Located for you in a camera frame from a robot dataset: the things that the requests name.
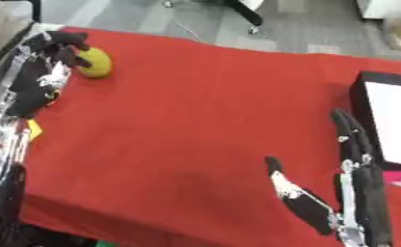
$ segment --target chair leg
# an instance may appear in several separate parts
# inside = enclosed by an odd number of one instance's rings
[[[172,8],[175,3],[180,2],[181,0],[164,0],[163,6],[166,8]]]
[[[246,18],[253,26],[249,29],[249,34],[254,35],[258,28],[263,24],[263,18],[258,13],[250,10],[241,3],[240,0],[226,0],[225,4]]]
[[[41,0],[27,0],[33,5],[33,20],[41,22]]]

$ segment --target yellow object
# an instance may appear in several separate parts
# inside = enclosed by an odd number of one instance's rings
[[[112,70],[111,58],[97,47],[91,47],[87,51],[80,50],[78,56],[93,64],[90,68],[78,67],[79,71],[87,77],[104,77]]]
[[[35,120],[29,120],[28,126],[30,127],[30,142],[36,139],[36,137],[40,136],[43,133],[43,130],[39,126],[39,124]]]

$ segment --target chair wheel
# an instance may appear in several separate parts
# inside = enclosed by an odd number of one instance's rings
[[[259,27],[251,26],[249,28],[249,34],[250,35],[256,35],[257,33],[259,33]]]
[[[174,6],[174,3],[172,2],[172,1],[164,1],[163,2],[163,6],[165,7],[165,8],[172,8],[173,6]]]

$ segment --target gray floor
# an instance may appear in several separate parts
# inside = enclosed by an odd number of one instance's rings
[[[43,0],[44,21],[182,37],[244,49],[333,53],[401,60],[379,23],[362,21],[356,0],[265,0],[261,32],[232,10],[198,2],[166,9],[161,0]]]

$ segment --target table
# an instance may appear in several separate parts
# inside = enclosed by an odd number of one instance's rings
[[[24,221],[141,247],[340,246],[275,197],[262,160],[277,156],[333,202],[328,114],[349,107],[361,69],[401,72],[400,62],[88,31],[114,71],[75,74],[37,117]],[[401,188],[387,192],[401,247]]]

